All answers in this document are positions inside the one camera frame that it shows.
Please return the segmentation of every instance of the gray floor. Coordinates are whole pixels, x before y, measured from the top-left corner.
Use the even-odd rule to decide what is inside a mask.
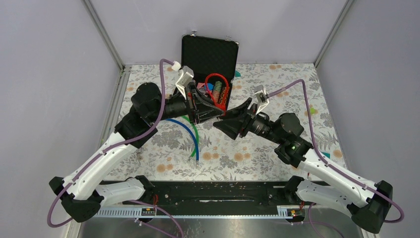
[[[361,230],[349,217],[331,209],[313,209],[314,221],[330,223],[346,238],[361,238]],[[317,238],[310,224],[285,225],[285,220],[272,219],[178,219],[187,238]],[[154,219],[150,224],[178,235],[170,219]],[[340,238],[334,230],[317,225],[325,238]],[[92,218],[82,224],[79,238],[166,238],[151,228],[125,218]]]

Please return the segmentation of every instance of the patterned cylinder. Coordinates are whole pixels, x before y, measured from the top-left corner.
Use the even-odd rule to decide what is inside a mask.
[[[221,91],[222,91],[222,82],[217,81],[217,82],[214,84],[213,91],[212,91],[212,94],[213,94],[214,100],[215,100],[216,102],[218,102],[218,101],[219,101],[219,97],[220,97],[220,92],[221,92]]]
[[[219,96],[219,101],[218,101],[219,104],[222,103],[222,101],[223,101],[223,95],[225,94],[225,92],[226,92],[226,87],[223,87],[222,88],[222,92],[220,93],[220,96]]]

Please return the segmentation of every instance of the green cable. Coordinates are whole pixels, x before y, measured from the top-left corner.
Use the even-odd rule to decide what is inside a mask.
[[[187,116],[182,116],[183,119],[187,120],[188,122],[190,122],[190,119]],[[199,136],[198,136],[198,131],[197,128],[194,124],[190,123],[193,126],[194,132],[196,133],[196,140],[197,140],[197,144],[199,143]],[[196,154],[196,149],[194,148],[193,153],[190,155],[190,157],[193,157]]]

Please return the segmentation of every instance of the blue object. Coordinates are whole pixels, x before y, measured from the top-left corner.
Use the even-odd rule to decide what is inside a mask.
[[[180,122],[180,121],[177,121],[177,120],[174,120],[174,119],[166,119],[167,121],[171,121],[171,122],[173,122],[173,123],[176,123],[176,124],[178,124],[178,125],[180,125],[180,126],[182,126],[183,128],[185,128],[187,131],[188,131],[188,133],[190,133],[190,135],[191,135],[191,137],[193,138],[193,141],[194,141],[194,144],[195,144],[195,146],[196,146],[196,161],[197,161],[197,163],[198,163],[198,160],[199,160],[199,158],[200,158],[200,156],[199,156],[199,151],[198,151],[198,143],[197,143],[197,140],[196,140],[196,138],[194,137],[194,134],[193,134],[193,132],[184,124],[184,123],[182,123],[182,122]]]
[[[321,152],[321,153],[323,153],[325,156],[327,156],[329,159],[331,159],[331,155],[328,154],[327,152]]]

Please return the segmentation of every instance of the blue cable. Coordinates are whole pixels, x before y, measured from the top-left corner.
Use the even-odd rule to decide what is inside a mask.
[[[199,151],[198,151],[198,143],[197,143],[196,138],[194,137],[193,132],[184,123],[182,123],[180,121],[177,121],[177,120],[174,120],[174,119],[166,119],[166,120],[182,126],[183,128],[185,128],[188,131],[188,133],[190,133],[191,137],[193,138],[194,144],[196,146],[196,163],[197,163],[197,166],[198,166],[198,161],[199,161],[200,156],[199,156]]]

